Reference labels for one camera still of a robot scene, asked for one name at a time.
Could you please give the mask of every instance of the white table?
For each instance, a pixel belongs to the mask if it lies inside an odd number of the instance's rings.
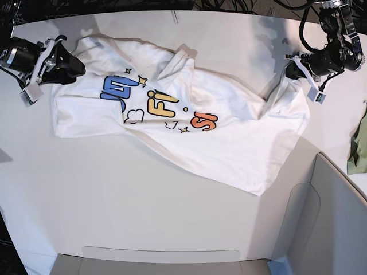
[[[15,36],[37,42],[65,34],[69,50],[98,33],[173,50],[186,44],[196,67],[229,74],[262,95],[278,81],[283,56],[302,49],[298,21],[200,11],[177,17],[178,24],[170,11],[87,15],[22,25]],[[312,46],[326,42],[316,24],[306,24],[305,36]],[[367,53],[367,37],[361,41]],[[56,139],[49,94],[25,108],[16,82],[0,74],[0,148],[12,158],[0,164],[0,208],[27,271],[48,274],[57,253],[82,256],[84,246],[234,249],[240,260],[271,258],[290,192],[310,181],[315,154],[325,152],[346,170],[366,76],[367,65],[346,72],[328,86],[323,105],[310,103],[304,135],[276,182],[256,197],[192,175],[130,137]],[[367,193],[367,175],[350,178]]]

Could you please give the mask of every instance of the printed graphic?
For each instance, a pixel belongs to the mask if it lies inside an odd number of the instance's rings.
[[[124,121],[124,123],[136,124],[138,122],[143,122],[143,118],[144,118],[143,110],[141,109],[130,110],[127,113],[127,119]]]
[[[100,94],[100,98],[101,99],[108,99],[108,100],[120,101],[120,103],[121,103],[121,110],[122,110],[122,112],[125,111],[126,105],[125,105],[125,102],[121,99],[121,97],[113,96],[113,95],[110,95],[108,93],[101,93]]]
[[[171,97],[165,93],[158,92],[157,90],[148,92],[148,113],[154,116],[164,116],[164,117],[174,117],[176,113],[174,111],[165,109],[165,102],[177,103],[179,100]]]
[[[173,130],[174,128],[176,128],[178,121],[170,121],[170,122],[165,122],[166,123],[166,128],[168,128],[169,130]]]
[[[103,91],[100,94],[100,98],[121,101],[121,109],[124,112],[126,109],[124,99],[130,97],[130,86],[139,86],[139,83],[122,76],[108,76],[104,79]]]
[[[181,133],[190,132],[187,127],[185,127],[184,129],[179,129],[179,130],[181,130]]]
[[[143,85],[143,88],[147,85],[146,84],[147,80],[148,79],[139,76],[139,84],[142,84]]]
[[[195,112],[194,116],[191,119],[191,125],[194,128],[203,128],[203,131],[210,131],[213,130],[215,128],[217,128],[217,124],[215,123],[215,121],[218,120],[218,117],[215,115],[211,115],[209,113],[198,113]]]

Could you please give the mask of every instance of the green cloth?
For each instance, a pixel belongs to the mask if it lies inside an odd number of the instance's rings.
[[[352,137],[347,171],[348,175],[367,173],[367,110]]]

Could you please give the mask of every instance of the white t-shirt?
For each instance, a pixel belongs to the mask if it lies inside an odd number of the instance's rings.
[[[309,120],[299,81],[268,101],[195,69],[184,51],[95,37],[75,55],[86,74],[53,89],[56,136],[130,134],[176,165],[255,195],[275,180]]]

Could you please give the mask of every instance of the cloud doodle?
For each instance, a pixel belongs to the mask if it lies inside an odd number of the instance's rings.
[[[127,118],[124,123],[136,124],[138,122],[143,122],[144,111],[141,109],[130,110],[127,113]]]
[[[170,121],[170,122],[165,122],[166,123],[166,128],[168,128],[169,130],[173,130],[174,128],[176,128],[178,121]]]

